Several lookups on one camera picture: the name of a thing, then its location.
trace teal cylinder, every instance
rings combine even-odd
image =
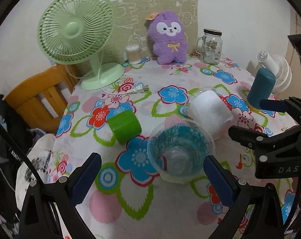
[[[248,103],[252,107],[261,110],[260,101],[269,99],[274,85],[274,74],[266,68],[260,68],[248,93]]]

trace white fan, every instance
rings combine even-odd
[[[263,50],[258,54],[257,60],[262,67],[267,68],[275,75],[276,80],[272,90],[274,95],[278,95],[289,87],[292,80],[292,71],[283,56],[277,54],[270,56],[268,52]]]

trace jar handle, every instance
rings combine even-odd
[[[197,53],[197,54],[200,54],[200,55],[201,55],[201,52],[202,52],[202,51],[198,52],[197,47],[198,47],[198,41],[199,41],[200,39],[202,39],[202,38],[203,38],[203,36],[197,38],[196,48],[195,48],[196,53]]]

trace green fan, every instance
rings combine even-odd
[[[109,0],[55,0],[38,24],[38,43],[54,62],[67,65],[90,61],[92,70],[82,79],[83,89],[107,86],[124,74],[123,66],[101,66],[98,58],[112,34],[113,18]]]

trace orange tag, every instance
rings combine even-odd
[[[155,18],[156,18],[156,16],[158,15],[159,13],[150,13],[150,14],[148,14],[144,19],[145,20],[150,20],[150,21],[152,21],[152,20],[154,20]]]

